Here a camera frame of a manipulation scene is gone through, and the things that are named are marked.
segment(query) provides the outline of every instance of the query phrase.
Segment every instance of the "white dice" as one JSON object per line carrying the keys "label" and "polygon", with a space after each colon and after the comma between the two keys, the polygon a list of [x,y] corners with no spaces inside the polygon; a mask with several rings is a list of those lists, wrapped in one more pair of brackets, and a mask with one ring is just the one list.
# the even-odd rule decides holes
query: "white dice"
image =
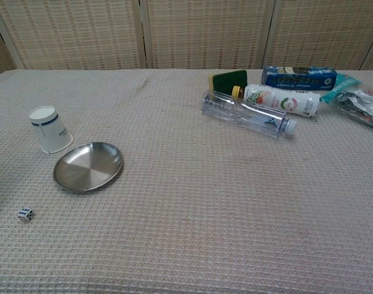
{"label": "white dice", "polygon": [[32,211],[29,207],[24,207],[19,213],[17,214],[19,219],[25,222],[30,222],[31,219],[34,218],[35,212]]}

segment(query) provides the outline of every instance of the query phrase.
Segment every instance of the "white paper cup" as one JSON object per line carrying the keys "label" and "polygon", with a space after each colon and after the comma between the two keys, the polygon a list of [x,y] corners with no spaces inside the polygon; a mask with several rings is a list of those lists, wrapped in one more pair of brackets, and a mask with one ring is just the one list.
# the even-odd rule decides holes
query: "white paper cup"
{"label": "white paper cup", "polygon": [[41,106],[33,109],[29,120],[37,135],[40,148],[44,153],[55,153],[67,148],[73,138],[52,106]]}

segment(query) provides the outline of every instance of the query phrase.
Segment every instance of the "green sponge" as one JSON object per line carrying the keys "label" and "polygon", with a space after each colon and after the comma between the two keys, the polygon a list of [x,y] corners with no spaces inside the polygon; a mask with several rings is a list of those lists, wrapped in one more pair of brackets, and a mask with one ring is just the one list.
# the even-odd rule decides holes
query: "green sponge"
{"label": "green sponge", "polygon": [[211,90],[231,95],[234,86],[245,88],[247,86],[247,72],[236,70],[233,72],[211,74],[208,77]]}

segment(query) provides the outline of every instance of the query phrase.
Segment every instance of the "blue box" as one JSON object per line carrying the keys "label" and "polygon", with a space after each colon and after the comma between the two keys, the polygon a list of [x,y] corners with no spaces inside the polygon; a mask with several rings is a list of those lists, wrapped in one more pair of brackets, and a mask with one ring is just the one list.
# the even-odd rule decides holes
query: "blue box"
{"label": "blue box", "polygon": [[336,71],[329,67],[264,68],[261,84],[286,90],[330,91],[336,82]]}

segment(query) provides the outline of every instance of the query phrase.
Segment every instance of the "metal plate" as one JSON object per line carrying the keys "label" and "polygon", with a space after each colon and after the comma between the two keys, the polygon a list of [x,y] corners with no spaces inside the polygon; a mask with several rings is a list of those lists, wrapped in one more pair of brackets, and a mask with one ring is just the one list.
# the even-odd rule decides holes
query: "metal plate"
{"label": "metal plate", "polygon": [[88,143],[62,156],[54,167],[53,177],[65,190],[86,192],[109,182],[123,163],[116,146],[103,142]]}

